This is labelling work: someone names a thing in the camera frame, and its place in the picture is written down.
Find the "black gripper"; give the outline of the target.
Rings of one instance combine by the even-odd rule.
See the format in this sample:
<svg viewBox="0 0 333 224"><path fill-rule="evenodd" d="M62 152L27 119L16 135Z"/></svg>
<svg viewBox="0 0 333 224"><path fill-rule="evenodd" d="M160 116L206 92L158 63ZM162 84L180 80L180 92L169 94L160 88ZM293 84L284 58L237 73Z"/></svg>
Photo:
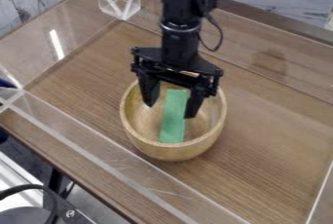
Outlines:
<svg viewBox="0 0 333 224"><path fill-rule="evenodd" d="M190 90L185 118L198 114L205 97L217 94L222 70L200 55L200 28L162 27L160 47L134 47L131 71L139 79L142 98L153 107L161 95L161 81Z"/></svg>

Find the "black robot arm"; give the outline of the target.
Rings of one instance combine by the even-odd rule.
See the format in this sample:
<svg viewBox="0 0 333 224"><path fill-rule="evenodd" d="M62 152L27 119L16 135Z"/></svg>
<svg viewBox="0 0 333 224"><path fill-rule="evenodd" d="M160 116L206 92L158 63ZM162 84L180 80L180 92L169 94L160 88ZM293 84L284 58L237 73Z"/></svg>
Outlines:
<svg viewBox="0 0 333 224"><path fill-rule="evenodd" d="M200 55L202 20L212 19L217 0L162 0L162 45L131 49L131 71L137 74L142 98L153 106L161 95L161 82L190 90L185 117L197 116L208 97L218 90L224 71Z"/></svg>

